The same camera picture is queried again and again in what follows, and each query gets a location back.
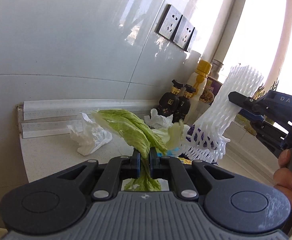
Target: black bottle cap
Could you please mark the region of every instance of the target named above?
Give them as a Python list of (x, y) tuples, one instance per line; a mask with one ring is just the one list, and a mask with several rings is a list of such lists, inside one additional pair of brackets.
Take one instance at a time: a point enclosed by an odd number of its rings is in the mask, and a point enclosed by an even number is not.
[(196, 89), (193, 88), (192, 86), (188, 85), (188, 84), (185, 85), (185, 88), (186, 88), (186, 91), (191, 93), (191, 94), (196, 92)]
[(184, 84), (177, 82), (175, 79), (172, 81), (175, 88), (181, 89), (184, 87)]

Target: gray ribbed panel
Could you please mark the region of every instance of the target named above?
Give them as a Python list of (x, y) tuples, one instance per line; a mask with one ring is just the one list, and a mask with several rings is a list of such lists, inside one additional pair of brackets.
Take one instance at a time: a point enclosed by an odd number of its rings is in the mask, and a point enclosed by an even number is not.
[(267, 236), (229, 233), (212, 224), (199, 205), (178, 200), (172, 192), (118, 193), (95, 203), (73, 227), (49, 236), (24, 236), (10, 232), (4, 240), (284, 240), (282, 232)]

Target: silver screw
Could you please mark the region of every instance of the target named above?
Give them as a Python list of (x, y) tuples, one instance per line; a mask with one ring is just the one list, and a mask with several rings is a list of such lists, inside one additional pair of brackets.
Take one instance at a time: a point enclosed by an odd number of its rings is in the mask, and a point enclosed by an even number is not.
[(196, 197), (197, 193), (194, 190), (186, 189), (181, 192), (181, 195), (186, 198)]
[(106, 190), (96, 190), (93, 196), (96, 198), (105, 198), (109, 196), (109, 193)]

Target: white paper towel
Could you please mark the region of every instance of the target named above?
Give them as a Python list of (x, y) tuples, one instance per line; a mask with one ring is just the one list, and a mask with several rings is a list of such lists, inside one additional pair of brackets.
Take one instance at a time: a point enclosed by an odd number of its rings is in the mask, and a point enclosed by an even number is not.
[(81, 114), (83, 132), (78, 132), (74, 125), (68, 125), (70, 138), (80, 145), (77, 149), (81, 155), (89, 155), (112, 139), (110, 132), (104, 130), (97, 123), (89, 119), (87, 114)]
[(155, 108), (150, 110), (150, 115), (151, 118), (149, 118), (149, 115), (144, 116), (145, 124), (147, 124), (148, 126), (155, 129), (168, 128), (172, 126), (173, 115), (170, 115), (168, 117), (158, 115), (158, 112)]

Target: das logo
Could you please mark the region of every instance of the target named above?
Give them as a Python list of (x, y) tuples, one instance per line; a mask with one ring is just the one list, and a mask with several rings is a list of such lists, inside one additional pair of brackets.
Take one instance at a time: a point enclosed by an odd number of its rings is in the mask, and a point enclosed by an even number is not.
[(281, 100), (281, 101), (288, 102), (288, 103), (292, 103), (292, 102), (290, 102), (290, 98), (286, 99), (286, 98), (284, 98), (284, 97), (281, 97), (280, 100)]

